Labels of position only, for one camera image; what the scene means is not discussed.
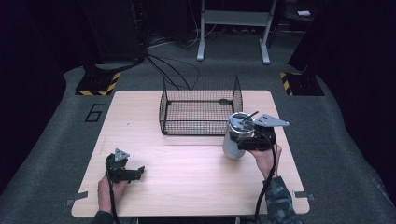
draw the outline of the black wire mesh basket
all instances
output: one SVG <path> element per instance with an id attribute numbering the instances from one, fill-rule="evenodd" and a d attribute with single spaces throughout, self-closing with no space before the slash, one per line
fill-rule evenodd
<path id="1" fill-rule="evenodd" d="M 230 115 L 243 111 L 234 77 L 163 77 L 161 132 L 167 135 L 224 135 Z"/>

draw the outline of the metal stand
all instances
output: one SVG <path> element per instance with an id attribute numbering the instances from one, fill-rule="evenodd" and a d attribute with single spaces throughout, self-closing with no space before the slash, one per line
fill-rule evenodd
<path id="1" fill-rule="evenodd" d="M 205 24 L 222 25 L 247 25 L 265 27 L 264 34 L 260 39 L 260 49 L 262 50 L 262 62 L 270 63 L 266 42 L 270 32 L 271 23 L 274 17 L 276 1 L 273 0 L 269 12 L 243 12 L 243 11 L 214 11 L 205 10 L 205 0 L 202 0 L 201 7 L 201 40 L 198 48 L 197 60 L 204 59 L 205 52 Z"/>

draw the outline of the table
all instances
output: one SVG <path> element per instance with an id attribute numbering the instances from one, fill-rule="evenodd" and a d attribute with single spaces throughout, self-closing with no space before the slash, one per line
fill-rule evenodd
<path id="1" fill-rule="evenodd" d="M 98 209 L 97 183 L 105 160 L 115 148 L 131 157 L 128 170 L 146 166 L 117 206 L 121 217 L 210 217 L 253 215 L 262 190 L 262 175 L 249 153 L 239 160 L 222 151 L 222 136 L 162 135 L 159 124 L 161 91 L 117 91 L 108 109 L 79 192 L 74 217 L 93 217 Z M 278 118 L 269 91 L 242 91 L 245 112 L 260 111 Z M 278 173 L 290 192 L 304 191 L 283 128 L 275 127 L 283 147 Z M 309 210 L 306 198 L 293 197 L 298 214 Z M 266 213 L 265 201 L 261 214 Z"/>
<path id="2" fill-rule="evenodd" d="M 263 26 L 264 34 L 259 40 L 260 49 L 262 51 L 262 62 L 270 63 L 268 49 L 266 46 L 268 34 L 270 32 L 271 23 L 274 17 L 276 1 L 272 0 L 269 12 L 246 12 L 246 11 L 219 11 L 205 10 L 205 0 L 201 4 L 201 38 L 198 47 L 197 60 L 202 61 L 205 53 L 205 24 L 223 24 L 223 25 L 247 25 L 247 26 Z"/>

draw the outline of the gray carpet floor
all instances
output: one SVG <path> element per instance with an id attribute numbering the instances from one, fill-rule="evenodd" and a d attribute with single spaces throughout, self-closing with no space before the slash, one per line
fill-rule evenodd
<path id="1" fill-rule="evenodd" d="M 318 78 L 325 92 L 322 97 L 286 94 L 279 73 L 295 72 L 287 62 L 300 38 L 300 35 L 276 35 L 269 49 L 270 65 L 262 63 L 257 35 L 209 38 L 203 62 L 196 61 L 198 42 L 191 47 L 177 43 L 151 46 L 148 53 L 173 59 L 166 61 L 182 75 L 197 75 L 190 63 L 202 76 L 238 75 L 243 90 L 268 90 L 273 94 L 279 116 L 290 122 L 285 133 L 304 189 L 316 197 L 309 202 L 310 211 L 301 215 L 305 223 L 396 223 L 394 205 L 387 199 L 375 170 L 349 137 L 326 84 Z M 169 67 L 158 65 L 172 74 Z M 1 195 L 0 223 L 90 222 L 90 218 L 73 217 L 71 207 L 64 204 L 78 193 L 114 93 L 75 95 L 75 87 L 83 75 L 82 68 L 64 74 L 67 87 L 63 100 Z M 115 91 L 161 89 L 162 76 L 145 60 L 121 72 Z M 98 122 L 84 122 L 93 104 L 103 104 L 95 108 L 103 113 Z M 190 219 L 190 222 L 208 223 L 209 219 Z M 132 219 L 121 220 L 131 223 Z M 186 223 L 179 218 L 167 220 Z"/>

